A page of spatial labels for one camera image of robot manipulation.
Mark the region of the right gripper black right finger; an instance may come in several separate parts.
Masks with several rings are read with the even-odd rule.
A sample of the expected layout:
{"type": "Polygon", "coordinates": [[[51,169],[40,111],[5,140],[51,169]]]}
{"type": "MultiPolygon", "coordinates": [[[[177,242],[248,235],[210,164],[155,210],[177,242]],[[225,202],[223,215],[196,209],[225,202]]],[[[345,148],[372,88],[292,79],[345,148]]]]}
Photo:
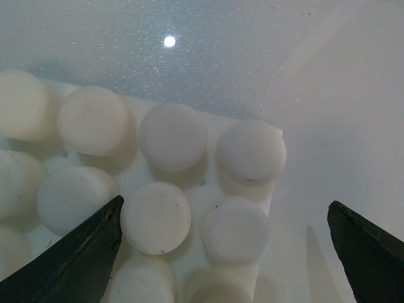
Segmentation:
{"type": "Polygon", "coordinates": [[[355,300],[403,302],[403,241],[339,201],[327,221],[355,300]]]}

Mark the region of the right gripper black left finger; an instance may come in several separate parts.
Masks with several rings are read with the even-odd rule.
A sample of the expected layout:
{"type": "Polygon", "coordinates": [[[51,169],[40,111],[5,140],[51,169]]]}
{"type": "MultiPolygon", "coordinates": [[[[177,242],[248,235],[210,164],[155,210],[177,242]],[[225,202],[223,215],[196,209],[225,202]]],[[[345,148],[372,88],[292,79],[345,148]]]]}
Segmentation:
{"type": "Polygon", "coordinates": [[[100,302],[122,242],[116,196],[1,282],[1,302],[100,302]]]}

